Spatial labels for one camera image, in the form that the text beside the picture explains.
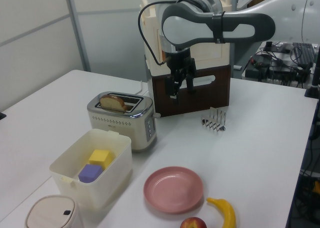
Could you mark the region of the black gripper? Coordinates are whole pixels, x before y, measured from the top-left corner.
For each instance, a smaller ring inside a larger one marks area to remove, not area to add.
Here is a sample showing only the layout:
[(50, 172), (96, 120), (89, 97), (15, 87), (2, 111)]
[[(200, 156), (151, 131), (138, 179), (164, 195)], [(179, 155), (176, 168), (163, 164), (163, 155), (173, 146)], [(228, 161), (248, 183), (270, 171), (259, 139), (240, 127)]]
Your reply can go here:
[[(166, 65), (170, 69), (170, 74), (175, 75), (180, 70), (186, 73), (186, 85), (189, 93), (194, 92), (194, 77), (196, 75), (196, 64), (194, 58), (191, 57), (190, 48), (177, 50), (175, 52), (163, 52)], [(167, 76), (164, 80), (165, 94), (175, 103), (179, 103), (180, 82), (174, 79), (174, 76)]]

